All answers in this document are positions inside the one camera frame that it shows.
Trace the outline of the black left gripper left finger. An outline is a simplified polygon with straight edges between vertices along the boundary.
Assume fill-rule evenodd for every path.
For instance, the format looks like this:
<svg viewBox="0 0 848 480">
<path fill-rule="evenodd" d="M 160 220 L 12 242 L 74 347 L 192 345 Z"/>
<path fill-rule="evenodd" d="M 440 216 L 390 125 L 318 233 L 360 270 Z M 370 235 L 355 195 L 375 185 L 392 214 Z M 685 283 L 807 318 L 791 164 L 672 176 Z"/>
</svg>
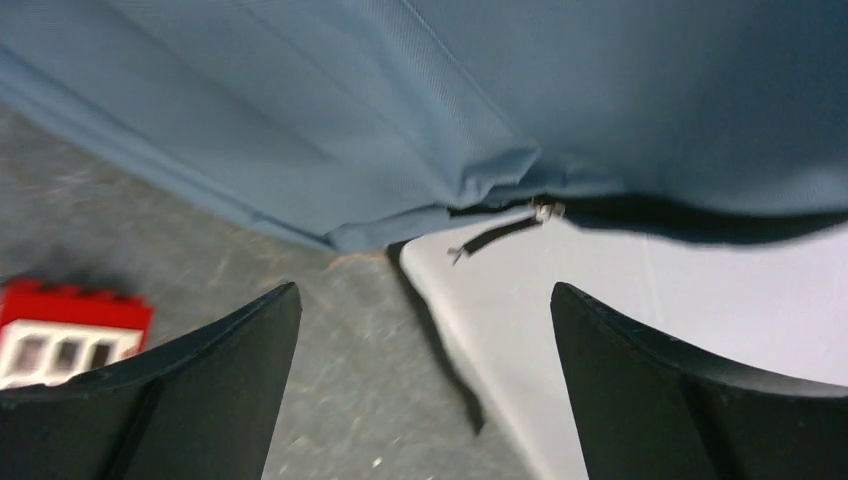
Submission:
<svg viewBox="0 0 848 480">
<path fill-rule="evenodd" d="M 57 386 L 1 394 L 5 479 L 258 479 L 301 320 L 293 283 Z"/>
</svg>

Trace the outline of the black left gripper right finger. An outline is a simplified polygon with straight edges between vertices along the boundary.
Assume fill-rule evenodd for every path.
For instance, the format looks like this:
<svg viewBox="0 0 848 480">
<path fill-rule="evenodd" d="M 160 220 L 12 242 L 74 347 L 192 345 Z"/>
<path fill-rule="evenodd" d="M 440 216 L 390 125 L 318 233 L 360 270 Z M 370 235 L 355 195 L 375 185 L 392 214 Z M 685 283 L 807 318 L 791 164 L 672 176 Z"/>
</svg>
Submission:
<svg viewBox="0 0 848 480">
<path fill-rule="evenodd" d="M 567 283 L 550 311 L 592 479 L 843 479 L 847 390 L 708 352 Z"/>
</svg>

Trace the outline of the blue student backpack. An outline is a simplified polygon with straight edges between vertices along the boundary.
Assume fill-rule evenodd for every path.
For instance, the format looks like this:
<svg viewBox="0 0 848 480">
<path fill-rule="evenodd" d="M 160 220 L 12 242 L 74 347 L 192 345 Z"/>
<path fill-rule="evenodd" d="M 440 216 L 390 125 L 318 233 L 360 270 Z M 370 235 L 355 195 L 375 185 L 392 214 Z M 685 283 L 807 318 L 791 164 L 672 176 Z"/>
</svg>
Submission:
<svg viewBox="0 0 848 480">
<path fill-rule="evenodd" d="M 5 1 L 1 98 L 336 251 L 537 202 L 697 243 L 847 219 L 843 1 Z"/>
</svg>

